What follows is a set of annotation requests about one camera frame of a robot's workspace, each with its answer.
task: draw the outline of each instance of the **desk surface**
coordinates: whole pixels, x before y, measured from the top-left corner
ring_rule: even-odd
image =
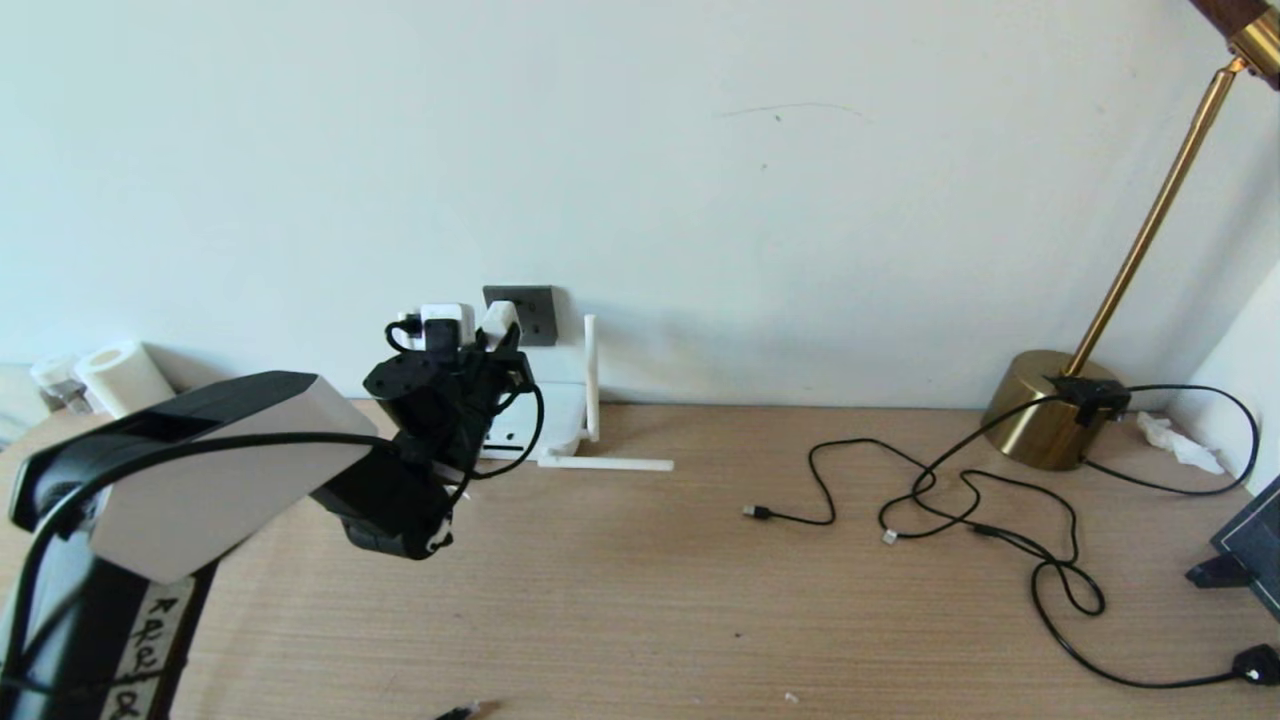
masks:
[[[390,424],[361,404],[384,433]],[[1229,684],[1151,692],[1087,674],[1028,597],[1032,559],[966,530],[886,546],[876,510],[911,473],[873,447],[820,457],[831,528],[759,523],[746,503],[820,515],[805,452],[869,434],[934,456],[978,415],[932,410],[607,406],[596,448],[676,459],[672,474],[538,468],[477,482],[457,542],[412,562],[349,546],[306,501],[219,570],[175,719],[422,720],[471,698],[494,720],[845,717],[1274,719],[1280,691]],[[20,459],[92,427],[59,416],[0,454]],[[1169,482],[1211,482],[1111,428],[1098,460]],[[1224,670],[1275,642],[1245,591],[1183,579],[1247,500],[1188,500],[1089,470],[1033,471],[975,443],[948,464],[1042,482],[1082,518],[1082,565],[1107,593],[1100,619],[1048,587],[1051,611],[1105,667],[1143,679]],[[968,498],[947,480],[940,503]],[[992,488],[980,518],[1064,547],[1059,507]],[[902,529],[929,520],[904,510]],[[0,529],[9,587],[28,537]],[[799,702],[785,700],[792,693]]]

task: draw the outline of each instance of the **black plug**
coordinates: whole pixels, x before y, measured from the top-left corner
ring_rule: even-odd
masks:
[[[1231,671],[1251,685],[1280,685],[1280,653],[1268,644],[1257,644],[1235,656]]]
[[[403,320],[396,320],[392,324],[404,331],[404,334],[410,337],[417,337],[422,334],[422,316],[419,315],[417,313],[411,313],[406,315]]]

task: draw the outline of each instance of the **robotic arm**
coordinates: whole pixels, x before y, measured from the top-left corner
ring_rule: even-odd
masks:
[[[421,560],[449,544],[493,418],[540,393],[509,302],[479,332],[470,309],[433,307],[393,323],[410,347],[393,341],[365,379],[393,441],[319,375],[273,372],[28,459],[10,518],[35,538],[0,626],[0,717],[168,717],[219,560],[306,495],[357,547]]]

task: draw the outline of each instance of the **gold lamp pole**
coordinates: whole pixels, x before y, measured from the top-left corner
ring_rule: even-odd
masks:
[[[1280,90],[1280,13],[1262,0],[1192,0],[1201,13],[1226,37],[1234,58],[1213,73],[1199,108],[1192,117],[1190,129],[1174,158],[1165,183],[1156,195],[1147,219],[1138,229],[1138,237],[1111,290],[1107,291],[1089,329],[1080,338],[1074,355],[1053,350],[1030,350],[1014,357],[1009,372],[996,388],[983,421],[1018,407],[1025,402],[1055,395],[1050,378],[1084,377],[1089,379],[1115,379],[1106,368],[1089,361],[1093,347],[1102,337],[1107,322],[1115,313],[1138,265],[1169,214],[1178,190],[1187,178],[1196,154],[1199,152],[1213,119],[1236,73],[1247,69],[1261,76],[1274,88]],[[1044,470],[1070,470],[1080,464],[1093,441],[1106,425],[1098,415],[1089,424],[1076,423],[1079,407],[1066,401],[1051,401],[1029,407],[1016,418],[991,429],[987,438],[1001,452],[1033,468]]]

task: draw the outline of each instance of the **paper towel roll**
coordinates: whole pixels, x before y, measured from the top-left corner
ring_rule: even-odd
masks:
[[[173,397],[142,343],[108,345],[76,364],[76,374],[114,418],[123,418]]]

